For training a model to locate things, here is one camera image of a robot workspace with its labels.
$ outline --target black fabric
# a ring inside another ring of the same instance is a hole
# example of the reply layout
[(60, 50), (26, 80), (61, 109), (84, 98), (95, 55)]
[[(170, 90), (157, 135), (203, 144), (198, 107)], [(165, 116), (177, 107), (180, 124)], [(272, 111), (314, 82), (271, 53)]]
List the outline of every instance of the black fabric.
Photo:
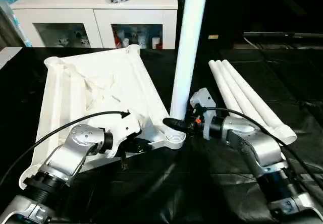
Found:
[[(43, 60), (98, 51), (82, 48), (23, 48), (0, 70), (2, 158), (0, 174), (36, 137), (46, 81)], [(169, 110), (175, 73), (173, 50), (142, 50), (141, 58)], [(191, 94), (207, 87), (224, 106), (208, 67), (210, 59), (228, 59), (259, 95), (291, 126), (298, 139), (291, 146), (310, 166), (323, 172), (323, 115), (320, 82), (322, 55), (317, 51), (223, 50), (199, 54)], [(30, 164), (28, 155), (0, 190), (0, 210), (19, 193), (18, 177)], [(311, 192), (323, 192), (292, 160)], [(174, 151), (161, 148), (81, 173), (62, 201), (58, 216), (73, 221), (275, 223), (255, 178), (240, 155), (219, 141), (188, 138)], [(314, 223), (308, 218), (286, 223)]]

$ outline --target glass cabinet door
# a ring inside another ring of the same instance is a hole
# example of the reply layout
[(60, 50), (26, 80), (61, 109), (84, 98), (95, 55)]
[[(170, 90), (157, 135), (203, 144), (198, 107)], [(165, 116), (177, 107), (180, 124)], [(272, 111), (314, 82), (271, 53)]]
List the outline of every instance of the glass cabinet door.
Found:
[(33, 23), (46, 47), (91, 47), (83, 23)]
[(163, 48), (163, 25), (112, 24), (116, 48), (138, 44), (141, 49)]

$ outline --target metal bracket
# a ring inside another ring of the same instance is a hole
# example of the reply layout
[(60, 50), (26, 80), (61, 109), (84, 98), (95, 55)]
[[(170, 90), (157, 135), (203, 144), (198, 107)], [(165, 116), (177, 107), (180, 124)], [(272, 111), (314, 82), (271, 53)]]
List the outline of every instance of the metal bracket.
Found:
[(248, 120), (227, 117), (222, 133), (222, 141), (241, 153), (256, 178), (288, 167), (278, 143)]
[(140, 132), (139, 122), (133, 114), (130, 114), (115, 124), (110, 129), (110, 132), (113, 135), (113, 144), (112, 149), (107, 150), (107, 157), (113, 158), (118, 151), (119, 145), (126, 140), (128, 136)]
[(24, 196), (17, 195), (0, 216), (0, 224), (5, 224), (14, 215), (21, 215), (35, 223), (45, 223), (53, 210)]
[[(199, 91), (195, 92), (190, 99), (190, 104), (194, 108), (197, 104), (200, 104), (202, 107), (216, 107), (216, 103), (212, 99), (207, 88), (202, 88)], [(204, 116), (204, 129), (203, 137), (206, 140), (210, 140), (209, 130), (213, 117), (215, 117), (215, 110), (208, 110), (203, 113)]]
[(285, 215), (292, 215), (304, 210), (313, 210), (323, 222), (323, 208), (307, 192), (291, 198), (271, 202), (268, 204), (268, 208), (274, 212), (280, 210)]
[(65, 143), (58, 146), (46, 159), (39, 171), (58, 177), (67, 185), (82, 168), (86, 157), (96, 154), (104, 142), (102, 129), (89, 125), (76, 125)]

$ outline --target white cylindrical rod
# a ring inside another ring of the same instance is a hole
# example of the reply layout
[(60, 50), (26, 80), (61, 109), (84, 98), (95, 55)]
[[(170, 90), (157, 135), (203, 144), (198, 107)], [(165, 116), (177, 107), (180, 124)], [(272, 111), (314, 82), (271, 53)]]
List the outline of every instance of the white cylindrical rod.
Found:
[[(183, 120), (191, 88), (205, 0), (185, 0), (171, 105), (171, 118)], [(182, 142), (185, 134), (169, 129), (167, 138)]]
[(261, 118), (257, 110), (253, 107), (252, 103), (249, 101), (246, 95), (242, 92), (239, 85), (232, 78), (231, 74), (227, 71), (223, 63), (220, 60), (218, 60), (217, 63), (218, 63), (218, 68), (220, 70), (220, 74), (223, 76), (225, 82), (227, 83), (227, 86), (229, 87), (239, 107), (242, 110), (241, 113), (244, 113), (245, 115), (254, 119), (262, 126), (266, 126), (266, 123), (263, 121), (263, 119)]
[[(223, 75), (220, 72), (219, 63), (221, 63), (220, 60), (217, 60), (216, 62), (214, 60), (211, 60), (210, 62), (208, 62), (208, 65), (211, 68), (212, 74), (214, 76), (214, 79), (216, 80), (216, 83), (222, 95), (223, 101), (226, 104), (227, 108), (233, 109), (238, 112), (242, 112), (230, 88), (228, 87), (226, 81), (224, 80)], [(232, 113), (230, 113), (230, 115), (233, 117), (239, 117)]]
[(242, 78), (242, 76), (227, 60), (223, 60), (222, 63), (239, 85), (240, 89), (252, 103), (254, 108), (258, 111), (265, 123), (279, 134), (278, 138), (280, 138), (286, 144), (294, 142), (297, 138), (295, 132), (278, 118), (272, 109), (261, 99), (256, 91), (251, 88), (251, 86)]

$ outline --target white tray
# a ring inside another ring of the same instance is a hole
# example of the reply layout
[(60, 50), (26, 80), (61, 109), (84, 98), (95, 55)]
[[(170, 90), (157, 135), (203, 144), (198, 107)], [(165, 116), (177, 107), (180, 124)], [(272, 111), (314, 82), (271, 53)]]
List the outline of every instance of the white tray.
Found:
[[(129, 110), (139, 120), (139, 136), (152, 141), (155, 148), (180, 148), (164, 136), (163, 119), (169, 117), (155, 86), (140, 58), (137, 45), (127, 48), (76, 55), (67, 58), (51, 57), (44, 63), (48, 68), (41, 107), (37, 140), (72, 120), (108, 110)], [(98, 116), (83, 121), (106, 130), (121, 118), (120, 115)], [(70, 129), (53, 135), (34, 149), (31, 165), (22, 173), (22, 181), (36, 174), (48, 155), (64, 143)], [(87, 157), (81, 171), (89, 170), (119, 158), (107, 159), (104, 154)]]

